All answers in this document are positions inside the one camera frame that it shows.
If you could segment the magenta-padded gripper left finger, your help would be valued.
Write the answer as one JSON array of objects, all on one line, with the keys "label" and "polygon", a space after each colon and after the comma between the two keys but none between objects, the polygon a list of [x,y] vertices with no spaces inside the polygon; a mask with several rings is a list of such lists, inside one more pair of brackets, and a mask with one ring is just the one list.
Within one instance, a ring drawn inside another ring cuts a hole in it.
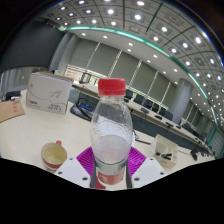
[{"label": "magenta-padded gripper left finger", "polygon": [[94,188],[96,169],[92,148],[85,149],[77,157],[69,157],[55,175],[81,187]]}]

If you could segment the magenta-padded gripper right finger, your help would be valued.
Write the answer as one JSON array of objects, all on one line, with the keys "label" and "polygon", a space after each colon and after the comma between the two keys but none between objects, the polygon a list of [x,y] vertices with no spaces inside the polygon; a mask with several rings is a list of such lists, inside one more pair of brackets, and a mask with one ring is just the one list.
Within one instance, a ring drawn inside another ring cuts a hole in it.
[{"label": "magenta-padded gripper right finger", "polygon": [[126,168],[128,189],[141,188],[167,175],[154,157],[146,157],[135,148],[131,148]]}]

